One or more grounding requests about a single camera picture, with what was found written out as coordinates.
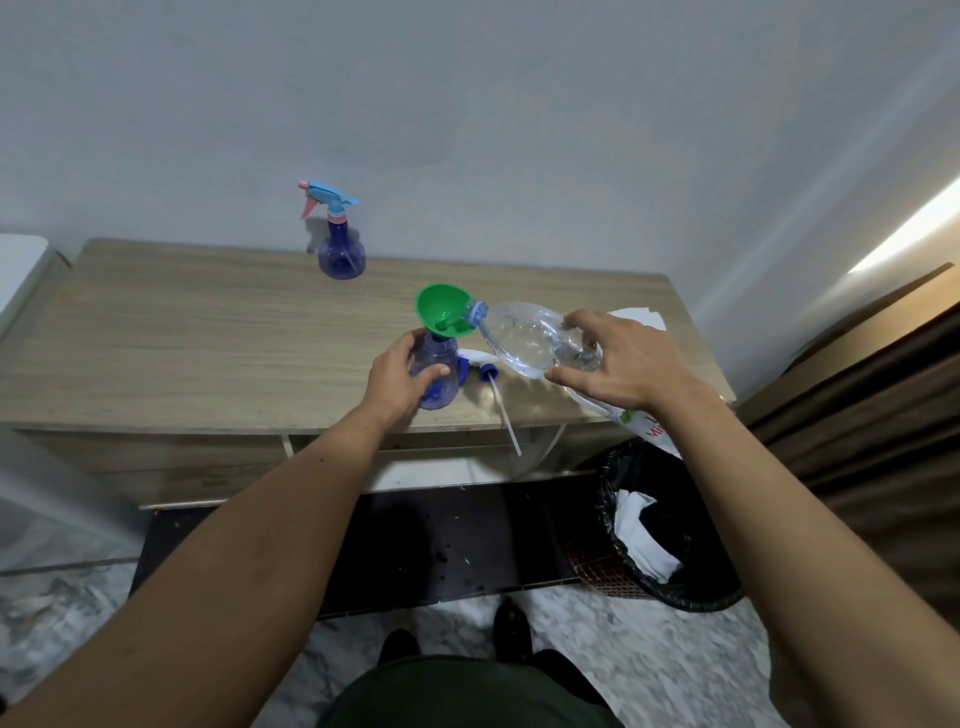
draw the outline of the desk surface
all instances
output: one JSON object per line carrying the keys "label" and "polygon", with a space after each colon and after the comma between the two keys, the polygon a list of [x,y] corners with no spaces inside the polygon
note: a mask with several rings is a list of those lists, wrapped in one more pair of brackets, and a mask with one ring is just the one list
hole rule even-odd
{"label": "desk surface", "polygon": [[[0,423],[318,432],[360,401],[373,358],[418,325],[414,297],[435,281],[489,302],[563,312],[649,306],[694,373],[732,399],[664,276],[371,258],[359,279],[338,281],[313,255],[97,240],[26,337],[0,357]],[[486,349],[478,332],[460,342]],[[418,412],[410,429],[503,426],[490,388],[471,379],[445,409]],[[497,383],[517,426],[597,419],[544,380],[508,371]]]}

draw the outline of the shoe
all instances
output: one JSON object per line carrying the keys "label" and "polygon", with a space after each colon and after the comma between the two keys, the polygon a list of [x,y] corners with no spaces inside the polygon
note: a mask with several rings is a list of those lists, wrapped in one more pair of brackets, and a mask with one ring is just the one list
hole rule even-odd
{"label": "shoe", "polygon": [[417,642],[417,638],[405,629],[395,629],[383,641],[383,647],[380,649],[380,659],[376,663],[386,665],[394,660],[402,660],[404,657],[417,657],[418,655],[420,655],[420,643]]}
{"label": "shoe", "polygon": [[498,663],[526,665],[534,653],[530,622],[523,610],[507,597],[493,618],[493,650]]}

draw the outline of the blue spray bottle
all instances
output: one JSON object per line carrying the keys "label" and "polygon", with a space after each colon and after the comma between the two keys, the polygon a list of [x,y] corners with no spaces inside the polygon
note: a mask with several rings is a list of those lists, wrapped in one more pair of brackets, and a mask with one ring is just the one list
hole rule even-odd
{"label": "blue spray bottle", "polygon": [[350,237],[347,226],[347,213],[344,205],[356,205],[333,187],[316,182],[300,182],[300,189],[306,194],[302,220],[318,203],[326,205],[326,223],[330,228],[329,237],[324,238],[317,250],[320,270],[332,279],[355,279],[367,267],[367,252],[363,249],[359,237]]}

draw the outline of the desk drawer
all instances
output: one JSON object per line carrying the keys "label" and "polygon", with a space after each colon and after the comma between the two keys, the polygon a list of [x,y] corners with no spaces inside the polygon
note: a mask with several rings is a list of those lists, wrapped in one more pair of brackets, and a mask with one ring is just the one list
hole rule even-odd
{"label": "desk drawer", "polygon": [[276,435],[137,435],[21,430],[20,434],[84,473],[277,465]]}

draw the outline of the right hand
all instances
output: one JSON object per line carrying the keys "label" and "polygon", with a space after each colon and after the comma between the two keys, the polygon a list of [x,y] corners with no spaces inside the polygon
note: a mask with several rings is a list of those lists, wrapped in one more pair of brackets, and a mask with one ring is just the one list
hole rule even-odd
{"label": "right hand", "polygon": [[554,384],[615,407],[654,415],[660,415],[678,395],[706,387],[687,369],[684,356],[666,331],[585,308],[569,314],[564,322],[598,342],[603,347],[603,361],[593,372],[549,369],[544,376]]}

